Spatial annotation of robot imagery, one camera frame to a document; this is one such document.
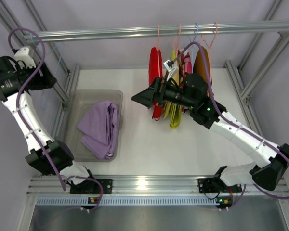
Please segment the pink hanger of yellow trousers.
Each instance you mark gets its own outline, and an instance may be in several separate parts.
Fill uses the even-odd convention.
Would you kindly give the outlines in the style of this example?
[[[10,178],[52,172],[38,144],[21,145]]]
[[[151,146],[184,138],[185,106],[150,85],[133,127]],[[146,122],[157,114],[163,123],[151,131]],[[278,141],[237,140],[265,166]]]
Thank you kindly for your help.
[[[178,49],[180,46],[181,29],[182,29],[182,25],[181,23],[179,23],[177,38],[175,38],[173,41],[173,50],[175,51],[176,54],[178,53]]]

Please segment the red trousers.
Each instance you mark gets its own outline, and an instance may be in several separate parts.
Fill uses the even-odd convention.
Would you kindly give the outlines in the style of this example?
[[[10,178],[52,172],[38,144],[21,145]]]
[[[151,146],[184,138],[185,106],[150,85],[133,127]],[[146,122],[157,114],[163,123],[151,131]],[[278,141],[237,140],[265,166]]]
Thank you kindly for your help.
[[[162,56],[161,51],[157,47],[153,47],[150,52],[149,57],[149,67],[148,67],[148,83],[151,85],[155,78],[162,77]],[[159,106],[157,102],[153,104],[153,114],[152,119],[159,121],[162,114],[162,106]]]

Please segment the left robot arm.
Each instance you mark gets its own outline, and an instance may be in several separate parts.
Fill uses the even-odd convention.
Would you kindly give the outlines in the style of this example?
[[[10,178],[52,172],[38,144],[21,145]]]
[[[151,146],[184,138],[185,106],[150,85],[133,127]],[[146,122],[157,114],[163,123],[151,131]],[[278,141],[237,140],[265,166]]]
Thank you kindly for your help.
[[[50,89],[57,82],[45,63],[0,57],[0,101],[11,112],[27,143],[27,163],[43,175],[58,176],[71,194],[98,193],[92,173],[74,161],[72,152],[47,132],[39,119],[31,91]]]

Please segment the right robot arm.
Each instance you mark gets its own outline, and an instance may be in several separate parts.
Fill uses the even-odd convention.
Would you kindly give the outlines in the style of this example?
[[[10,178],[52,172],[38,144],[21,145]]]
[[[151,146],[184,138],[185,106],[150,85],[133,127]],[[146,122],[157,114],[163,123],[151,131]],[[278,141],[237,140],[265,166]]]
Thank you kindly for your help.
[[[154,103],[174,103],[189,109],[199,125],[213,131],[242,150],[253,162],[236,167],[221,167],[212,178],[222,187],[255,184],[273,191],[288,168],[289,145],[277,145],[236,120],[227,109],[207,95],[208,85],[199,74],[187,74],[182,87],[160,77],[145,90],[132,96],[132,101],[145,107]]]

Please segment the lilac trousers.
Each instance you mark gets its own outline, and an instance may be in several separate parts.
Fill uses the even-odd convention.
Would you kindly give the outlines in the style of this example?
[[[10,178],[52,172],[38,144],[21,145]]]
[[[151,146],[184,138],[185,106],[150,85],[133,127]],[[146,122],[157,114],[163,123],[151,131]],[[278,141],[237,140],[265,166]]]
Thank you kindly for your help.
[[[95,103],[77,124],[84,134],[80,141],[100,160],[114,156],[118,126],[118,107],[111,101]]]

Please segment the pink hanger of red trousers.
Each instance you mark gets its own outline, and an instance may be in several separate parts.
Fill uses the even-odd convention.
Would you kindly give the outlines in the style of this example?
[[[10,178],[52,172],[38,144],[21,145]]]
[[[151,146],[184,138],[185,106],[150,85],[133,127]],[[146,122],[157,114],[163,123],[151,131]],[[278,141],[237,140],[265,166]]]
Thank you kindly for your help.
[[[156,51],[157,51],[157,62],[158,62],[158,77],[162,77],[162,71],[161,71],[161,65],[160,65],[160,58],[159,58],[159,52],[160,52],[160,49],[159,49],[159,39],[160,39],[160,26],[159,24],[157,25],[157,40],[156,40],[156,44],[155,44],[155,47],[156,47]]]

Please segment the yellow-green trousers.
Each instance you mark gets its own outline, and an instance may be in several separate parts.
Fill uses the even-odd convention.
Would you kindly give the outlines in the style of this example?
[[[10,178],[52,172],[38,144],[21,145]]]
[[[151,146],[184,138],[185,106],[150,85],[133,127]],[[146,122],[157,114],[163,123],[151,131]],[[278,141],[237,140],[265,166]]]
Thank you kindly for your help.
[[[173,50],[171,53],[171,59],[175,59],[178,55],[178,50]],[[174,81],[176,82],[177,85],[180,84],[180,78],[179,78],[179,71],[175,74],[173,77]],[[163,118],[170,118],[170,128],[171,129],[176,129],[179,127],[180,122],[181,122],[181,106],[166,102],[163,108]]]

